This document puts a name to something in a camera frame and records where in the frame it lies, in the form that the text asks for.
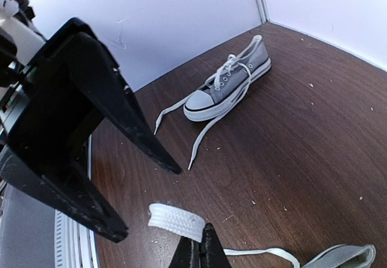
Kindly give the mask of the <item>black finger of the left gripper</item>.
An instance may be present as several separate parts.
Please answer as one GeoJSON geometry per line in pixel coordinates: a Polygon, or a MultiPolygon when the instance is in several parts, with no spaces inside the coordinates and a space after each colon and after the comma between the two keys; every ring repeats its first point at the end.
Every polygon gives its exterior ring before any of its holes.
{"type": "Polygon", "coordinates": [[[75,160],[25,162],[6,146],[1,151],[1,178],[109,241],[119,243],[128,236],[125,222],[75,160]]]}

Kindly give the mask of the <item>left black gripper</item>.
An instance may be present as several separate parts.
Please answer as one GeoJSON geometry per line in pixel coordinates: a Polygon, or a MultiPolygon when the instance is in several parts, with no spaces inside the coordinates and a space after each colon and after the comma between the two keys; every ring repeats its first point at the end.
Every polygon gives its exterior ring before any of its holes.
{"type": "MultiPolygon", "coordinates": [[[[1,0],[1,19],[7,20],[16,15],[16,26],[28,28],[31,22],[26,16],[29,0],[1,0]]],[[[9,31],[16,31],[10,26],[9,31]]],[[[19,62],[16,58],[18,49],[26,50],[27,46],[16,46],[16,38],[11,37],[1,28],[1,88],[7,88],[1,95],[1,115],[3,111],[16,111],[13,105],[7,109],[10,98],[19,85],[32,86],[25,80],[23,65],[28,64],[35,54],[27,54],[27,62],[19,62]],[[15,67],[8,64],[15,62],[15,67]]],[[[182,168],[168,153],[149,127],[145,115],[135,97],[134,92],[122,77],[119,64],[108,48],[98,40],[91,27],[79,18],[71,18],[38,51],[31,65],[36,67],[33,82],[46,90],[53,90],[53,79],[64,76],[106,117],[126,138],[139,150],[151,158],[159,167],[174,174],[181,174],[182,168]]],[[[16,159],[15,164],[23,162],[7,144],[8,123],[1,119],[1,166],[6,159],[16,159]]],[[[90,166],[88,156],[88,140],[76,156],[79,172],[89,177],[90,166]]]]}

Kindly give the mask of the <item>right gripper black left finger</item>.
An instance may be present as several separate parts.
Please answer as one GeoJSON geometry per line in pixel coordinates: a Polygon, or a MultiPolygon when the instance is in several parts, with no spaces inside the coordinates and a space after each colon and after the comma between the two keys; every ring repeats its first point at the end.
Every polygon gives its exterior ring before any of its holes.
{"type": "Polygon", "coordinates": [[[200,243],[181,237],[169,268],[200,268],[200,243]]]}

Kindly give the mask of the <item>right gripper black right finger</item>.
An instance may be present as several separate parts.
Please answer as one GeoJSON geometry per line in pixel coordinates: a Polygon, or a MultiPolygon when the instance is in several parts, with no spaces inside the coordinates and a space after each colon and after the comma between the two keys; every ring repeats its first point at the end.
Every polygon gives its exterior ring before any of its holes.
{"type": "Polygon", "coordinates": [[[214,226],[206,223],[200,244],[200,267],[231,268],[214,226]]]}

